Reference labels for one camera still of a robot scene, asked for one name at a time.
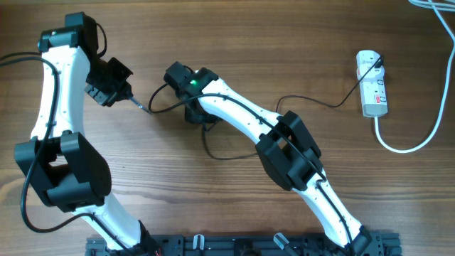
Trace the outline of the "smartphone with blue screen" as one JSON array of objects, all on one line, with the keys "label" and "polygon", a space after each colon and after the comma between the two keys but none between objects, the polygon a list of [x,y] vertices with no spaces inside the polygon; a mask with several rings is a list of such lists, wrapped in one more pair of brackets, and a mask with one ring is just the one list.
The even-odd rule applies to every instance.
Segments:
[{"label": "smartphone with blue screen", "polygon": [[149,109],[144,106],[142,103],[140,103],[140,101],[136,100],[134,97],[130,97],[129,98],[139,109],[145,111],[146,113],[148,114],[151,114],[151,112],[149,111]]}]

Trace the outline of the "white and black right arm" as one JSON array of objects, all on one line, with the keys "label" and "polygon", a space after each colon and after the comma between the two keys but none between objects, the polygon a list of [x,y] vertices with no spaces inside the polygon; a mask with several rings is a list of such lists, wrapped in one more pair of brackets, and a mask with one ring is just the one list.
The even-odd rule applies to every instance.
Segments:
[{"label": "white and black right arm", "polygon": [[370,233],[336,195],[321,150],[296,113],[281,115],[256,105],[207,68],[192,71],[175,62],[166,69],[164,81],[190,110],[216,116],[251,139],[267,175],[303,198],[331,242],[349,255],[365,252]]}]

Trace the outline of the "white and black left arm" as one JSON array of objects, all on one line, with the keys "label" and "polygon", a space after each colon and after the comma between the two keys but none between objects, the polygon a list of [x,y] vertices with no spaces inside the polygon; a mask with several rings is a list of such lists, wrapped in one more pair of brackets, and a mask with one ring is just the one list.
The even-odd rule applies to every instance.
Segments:
[{"label": "white and black left arm", "polygon": [[23,189],[89,223],[105,239],[108,254],[157,255],[158,243],[116,199],[106,160],[85,138],[86,95],[107,107],[133,98],[130,69],[102,58],[101,32],[83,12],[42,32],[36,57],[44,69],[41,106],[30,140],[15,146],[14,158],[26,177]]}]

